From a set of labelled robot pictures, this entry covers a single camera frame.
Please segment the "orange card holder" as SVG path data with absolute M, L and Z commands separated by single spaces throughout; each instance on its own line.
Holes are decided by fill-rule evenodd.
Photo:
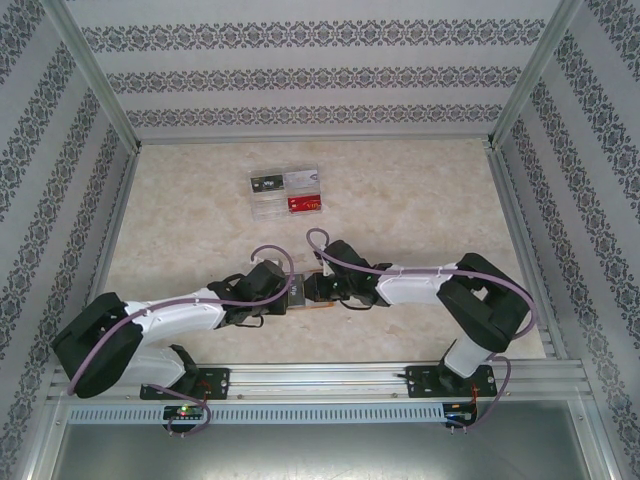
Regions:
M 305 279 L 313 273 L 321 274 L 321 282 L 319 283 L 319 288 L 315 290 L 321 296 L 321 301 L 319 303 L 312 303 L 312 302 L 306 301 L 306 305 L 304 307 L 301 307 L 301 308 L 288 307 L 289 310 L 329 308 L 329 307 L 333 307 L 337 303 L 338 298 L 332 297 L 332 294 L 334 293 L 334 291 L 332 290 L 334 278 L 332 276 L 325 277 L 321 270 L 311 270 L 311 271 L 299 272 L 299 273 L 302 273 L 305 276 Z

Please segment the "black VIP card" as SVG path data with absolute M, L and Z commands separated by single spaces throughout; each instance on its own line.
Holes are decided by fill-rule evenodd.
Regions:
M 306 297 L 304 292 L 305 276 L 302 273 L 296 273 L 288 290 L 288 307 L 301 308 L 306 305 Z
M 284 178 L 282 174 L 251 177 L 250 185 L 254 194 L 280 191 L 284 189 Z

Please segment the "clear plastic organizer tray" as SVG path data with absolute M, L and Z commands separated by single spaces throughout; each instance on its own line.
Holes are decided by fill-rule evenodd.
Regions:
M 251 185 L 250 185 L 251 177 L 282 174 L 284 178 L 285 173 L 299 172 L 299 171 L 315 171 L 318 174 L 318 179 L 319 179 L 318 187 L 314 189 L 287 190 L 284 183 L 284 189 L 280 191 L 259 193 L 259 194 L 254 194 L 252 192 Z M 249 172 L 249 186 L 250 186 L 250 196 L 251 196 L 251 212 L 252 212 L 253 218 L 256 221 L 273 220 L 277 218 L 312 214 L 312 213 L 318 213 L 322 211 L 321 210 L 321 211 L 301 213 L 301 214 L 290 214 L 287 206 L 287 198 L 290 196 L 320 194 L 322 198 L 319 170 L 315 166 L 253 170 Z

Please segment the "red VIP card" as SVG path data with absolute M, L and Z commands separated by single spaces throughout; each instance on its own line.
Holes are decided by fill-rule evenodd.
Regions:
M 321 211 L 322 198 L 320 194 L 290 196 L 287 198 L 287 206 L 290 214 Z

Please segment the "silver VIP card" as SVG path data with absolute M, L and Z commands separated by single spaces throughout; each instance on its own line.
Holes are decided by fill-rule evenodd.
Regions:
M 319 185 L 318 174 L 315 171 L 299 171 L 284 174 L 287 190 L 314 189 Z

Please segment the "small green circuit board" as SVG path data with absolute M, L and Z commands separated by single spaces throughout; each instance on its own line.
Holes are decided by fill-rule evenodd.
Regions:
M 200 421 L 204 417 L 202 407 L 190 405 L 173 405 L 165 406 L 163 411 L 163 419 L 168 420 L 185 420 Z
M 468 427 L 475 423 L 477 419 L 477 404 L 469 403 L 446 403 L 443 405 L 446 422 L 454 427 Z

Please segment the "grey metal panel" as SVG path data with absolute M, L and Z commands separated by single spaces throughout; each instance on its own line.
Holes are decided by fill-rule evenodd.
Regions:
M 468 433 L 439 424 L 73 425 L 53 480 L 591 480 L 570 415 L 504 403 Z

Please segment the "long aluminium base rail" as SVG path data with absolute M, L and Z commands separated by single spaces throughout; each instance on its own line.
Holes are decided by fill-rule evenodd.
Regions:
M 409 366 L 387 363 L 228 364 L 227 403 L 361 403 L 410 402 L 406 381 Z M 504 401 L 591 399 L 592 386 L 578 360 L 492 361 L 496 397 Z

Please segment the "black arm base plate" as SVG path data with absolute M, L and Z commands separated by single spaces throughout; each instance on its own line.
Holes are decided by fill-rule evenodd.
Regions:
M 230 384 L 230 370 L 227 368 L 200 368 L 185 373 L 168 387 L 196 400 L 225 400 Z
M 399 375 L 407 384 L 410 398 L 462 398 L 476 394 L 480 398 L 497 395 L 493 369 L 480 365 L 468 378 L 462 378 L 444 366 L 410 365 Z

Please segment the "aluminium wall foot rail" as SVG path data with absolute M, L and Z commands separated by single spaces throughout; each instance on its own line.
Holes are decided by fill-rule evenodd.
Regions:
M 235 135 L 201 137 L 162 137 L 139 141 L 141 146 L 245 144 L 245 143 L 295 143 L 295 142 L 358 142 L 358 141 L 445 141 L 480 140 L 491 145 L 491 136 L 481 134 L 348 134 L 348 135 Z

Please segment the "aluminium side rail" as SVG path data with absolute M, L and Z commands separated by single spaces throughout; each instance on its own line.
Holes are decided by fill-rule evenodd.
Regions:
M 538 251 L 531 239 L 529 223 L 522 211 L 521 198 L 514 187 L 504 156 L 488 140 L 483 141 L 483 147 L 523 275 L 524 285 L 528 288 L 537 307 L 538 329 L 548 334 L 553 346 L 550 356 L 561 360 L 582 360 L 566 341 L 559 323 L 559 311 L 544 278 L 544 269 L 540 266 Z
M 136 152 L 122 146 L 99 150 L 70 238 L 77 264 L 61 328 L 105 290 L 137 160 Z

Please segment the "aluminium frame post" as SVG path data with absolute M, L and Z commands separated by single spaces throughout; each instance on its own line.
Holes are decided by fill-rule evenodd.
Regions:
M 40 0 L 61 39 L 66 44 L 89 87 L 95 93 L 110 123 L 129 152 L 137 152 L 140 141 L 120 105 L 106 74 L 102 71 L 81 28 L 65 0 Z
M 495 149 L 505 141 L 511 126 L 524 108 L 530 93 L 553 57 L 554 50 L 582 3 L 583 0 L 559 0 L 493 131 L 488 136 L 491 148 Z

